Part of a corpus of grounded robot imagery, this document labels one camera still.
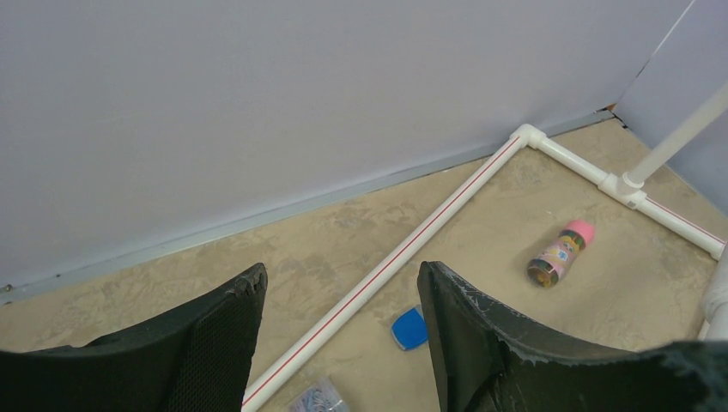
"blue object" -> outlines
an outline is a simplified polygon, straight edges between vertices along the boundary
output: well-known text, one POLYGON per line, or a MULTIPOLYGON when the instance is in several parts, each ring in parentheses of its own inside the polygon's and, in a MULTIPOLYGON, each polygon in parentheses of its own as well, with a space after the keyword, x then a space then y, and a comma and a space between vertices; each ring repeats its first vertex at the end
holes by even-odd
POLYGON ((428 329, 422 306, 417 305, 397 318, 391 326, 391 335, 402 350, 411 350, 427 342, 428 329))

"bottle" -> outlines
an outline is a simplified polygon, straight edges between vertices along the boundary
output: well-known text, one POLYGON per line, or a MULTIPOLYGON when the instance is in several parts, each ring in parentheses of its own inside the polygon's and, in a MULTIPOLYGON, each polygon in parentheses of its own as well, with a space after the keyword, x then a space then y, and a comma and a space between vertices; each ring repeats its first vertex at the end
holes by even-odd
POLYGON ((563 279, 574 259, 594 240, 594 226, 586 221, 570 221, 559 237, 528 263, 526 273, 539 286, 551 288, 563 279))

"wall baseboard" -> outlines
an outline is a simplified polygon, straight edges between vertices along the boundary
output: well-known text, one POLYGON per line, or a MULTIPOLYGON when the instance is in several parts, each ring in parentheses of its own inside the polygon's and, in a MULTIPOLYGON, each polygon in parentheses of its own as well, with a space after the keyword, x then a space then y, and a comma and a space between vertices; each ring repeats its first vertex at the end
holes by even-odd
MULTIPOLYGON (((614 114, 609 110, 600 110, 590 113, 584 117, 556 124, 554 126, 545 127, 543 131, 547 136, 553 137, 568 131, 577 130, 592 124, 603 122, 613 118, 614 114)), ((11 288, 8 291, 0 292, 0 305, 13 301, 24 300, 38 294, 51 292, 58 288, 69 286, 75 283, 92 279, 96 276, 105 275, 116 270, 129 268, 131 266, 148 262, 149 260, 160 258, 170 253, 183 251, 197 245, 202 245, 213 240, 224 238, 236 233, 244 232, 255 227, 263 226, 274 221, 280 221, 287 217, 298 215, 309 210, 317 209, 327 204, 341 202, 343 200, 357 197, 371 191, 377 191, 389 186, 398 185, 400 183, 417 179, 431 173, 462 165, 469 161, 481 159, 491 155, 501 146, 501 142, 496 144, 487 144, 480 148, 469 150, 468 152, 448 156, 437 161, 432 161, 417 167, 393 173, 382 178, 369 180, 367 182, 353 185, 341 190, 332 191, 321 196, 311 197, 306 200, 291 203, 278 209, 272 209, 258 215, 246 217, 238 221, 233 221, 218 227, 212 227, 202 232, 194 233, 189 236, 170 240, 168 242, 151 246, 139 251, 127 253, 123 256, 108 259, 96 264, 72 270, 49 279, 39 282, 29 283, 28 285, 11 288)))

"pvc pipe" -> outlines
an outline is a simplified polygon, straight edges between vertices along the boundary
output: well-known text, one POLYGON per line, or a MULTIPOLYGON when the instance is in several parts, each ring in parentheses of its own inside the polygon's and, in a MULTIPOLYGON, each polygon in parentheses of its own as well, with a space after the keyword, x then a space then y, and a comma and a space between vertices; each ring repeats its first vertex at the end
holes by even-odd
POLYGON ((707 328, 706 341, 728 341, 728 304, 718 307, 713 314, 713 321, 707 328))
POLYGON ((707 251, 715 260, 720 259, 725 242, 718 236, 695 225, 649 197, 645 199, 645 202, 637 205, 637 210, 707 251))
POLYGON ((646 196, 644 191, 621 191, 621 186, 619 185, 620 178, 616 175, 604 172, 602 169, 564 148, 559 143, 545 138, 545 135, 543 137, 532 136, 528 144, 591 181, 598 186, 599 190, 614 198, 616 201, 627 205, 631 209, 639 210, 643 214, 653 218, 657 223, 660 223, 704 249, 714 259, 718 260, 723 253, 725 242, 721 238, 653 201, 646 196))
POLYGON ((706 100, 677 129, 673 130, 656 148, 640 163, 625 175, 630 185, 641 187, 647 178, 652 176, 678 150, 714 121, 722 112, 728 110, 728 82, 710 99, 706 100))
POLYGON ((707 330, 709 328, 710 328, 710 324, 706 320, 703 320, 703 325, 701 326, 701 330, 698 332, 698 337, 697 337, 697 339, 699 341, 705 340, 705 336, 707 335, 707 330))
POLYGON ((706 340, 728 340, 728 255, 718 261, 701 306, 709 323, 706 340))
POLYGON ((258 410, 525 144, 525 138, 513 133, 508 142, 452 193, 407 239, 403 240, 389 256, 246 389, 241 410, 245 412, 258 410))
POLYGON ((607 179, 608 174, 605 171, 578 157, 574 152, 564 148, 553 140, 544 138, 539 142, 529 143, 529 146, 541 150, 555 161, 578 173, 594 185, 599 185, 607 179))

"white partition wall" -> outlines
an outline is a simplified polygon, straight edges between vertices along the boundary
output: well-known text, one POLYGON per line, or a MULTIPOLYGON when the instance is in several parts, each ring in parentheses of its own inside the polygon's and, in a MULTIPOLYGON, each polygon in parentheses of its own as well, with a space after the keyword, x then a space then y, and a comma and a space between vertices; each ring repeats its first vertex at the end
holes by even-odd
POLYGON ((3 2, 0 283, 597 110, 688 3, 3 2))

